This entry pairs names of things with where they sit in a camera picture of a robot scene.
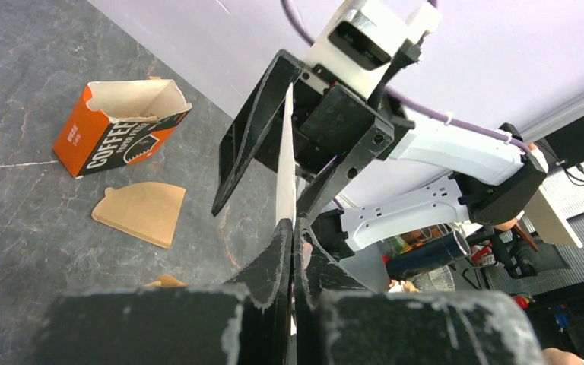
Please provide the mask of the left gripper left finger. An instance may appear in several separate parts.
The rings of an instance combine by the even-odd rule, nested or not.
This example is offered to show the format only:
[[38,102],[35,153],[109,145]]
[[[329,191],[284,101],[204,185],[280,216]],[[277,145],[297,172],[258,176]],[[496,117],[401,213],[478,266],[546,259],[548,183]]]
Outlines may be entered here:
[[33,341],[36,364],[285,364],[290,250],[283,219],[223,284],[65,294]]

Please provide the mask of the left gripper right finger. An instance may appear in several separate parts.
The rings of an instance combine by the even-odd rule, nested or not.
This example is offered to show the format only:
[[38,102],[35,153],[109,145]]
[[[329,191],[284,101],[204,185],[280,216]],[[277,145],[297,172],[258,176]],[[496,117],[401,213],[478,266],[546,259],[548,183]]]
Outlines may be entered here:
[[319,245],[307,219],[294,232],[300,364],[542,364],[532,326],[492,291],[376,293]]

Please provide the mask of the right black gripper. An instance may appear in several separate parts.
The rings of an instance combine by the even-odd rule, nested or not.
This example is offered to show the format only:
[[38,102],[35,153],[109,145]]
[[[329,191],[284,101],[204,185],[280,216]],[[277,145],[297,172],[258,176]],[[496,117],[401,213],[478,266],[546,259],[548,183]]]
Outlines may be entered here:
[[234,118],[218,146],[219,179],[213,216],[226,205],[253,158],[277,170],[282,108],[291,84],[298,175],[318,175],[297,200],[297,216],[308,221],[314,220],[374,159],[385,160],[414,128],[403,114],[392,114],[388,97],[371,107],[340,84],[317,93],[301,78],[301,71],[296,57],[279,50]]

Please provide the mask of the white paper coffee filter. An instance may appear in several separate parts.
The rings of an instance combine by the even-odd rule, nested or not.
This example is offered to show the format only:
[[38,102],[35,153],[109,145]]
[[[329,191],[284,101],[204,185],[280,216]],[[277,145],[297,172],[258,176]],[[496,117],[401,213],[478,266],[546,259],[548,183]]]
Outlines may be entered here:
[[281,124],[281,140],[278,156],[276,184],[276,221],[288,219],[292,226],[296,220],[296,164],[294,158],[294,137],[292,116],[294,112],[294,85],[289,84],[285,98]]

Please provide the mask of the brown filter stack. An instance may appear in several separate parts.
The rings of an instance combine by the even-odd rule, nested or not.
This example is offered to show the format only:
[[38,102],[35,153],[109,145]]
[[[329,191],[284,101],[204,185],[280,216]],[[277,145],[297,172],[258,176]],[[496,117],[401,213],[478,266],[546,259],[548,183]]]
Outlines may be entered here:
[[186,189],[164,182],[108,187],[91,217],[111,228],[170,249]]

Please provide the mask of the orange black coffee filter box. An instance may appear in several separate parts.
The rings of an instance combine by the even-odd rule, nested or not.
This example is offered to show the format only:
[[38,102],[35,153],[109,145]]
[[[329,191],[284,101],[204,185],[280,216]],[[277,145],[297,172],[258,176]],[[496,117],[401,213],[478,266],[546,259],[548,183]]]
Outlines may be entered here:
[[192,110],[172,79],[92,81],[52,150],[74,178],[147,160]]

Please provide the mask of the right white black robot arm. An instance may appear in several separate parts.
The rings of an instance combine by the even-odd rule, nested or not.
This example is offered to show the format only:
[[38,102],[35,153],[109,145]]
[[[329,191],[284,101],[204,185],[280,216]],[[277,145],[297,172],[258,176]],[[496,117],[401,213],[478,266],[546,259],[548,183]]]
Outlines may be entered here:
[[[501,224],[524,210],[547,175],[545,161],[519,147],[510,124],[492,138],[433,120],[412,122],[384,92],[377,90],[368,103],[327,68],[280,50],[220,142],[212,214],[220,213],[251,161],[278,168],[288,90],[294,92],[291,169],[307,181],[297,211],[337,259],[422,227]],[[388,159],[427,163],[447,174],[389,202],[325,209],[369,164]]]

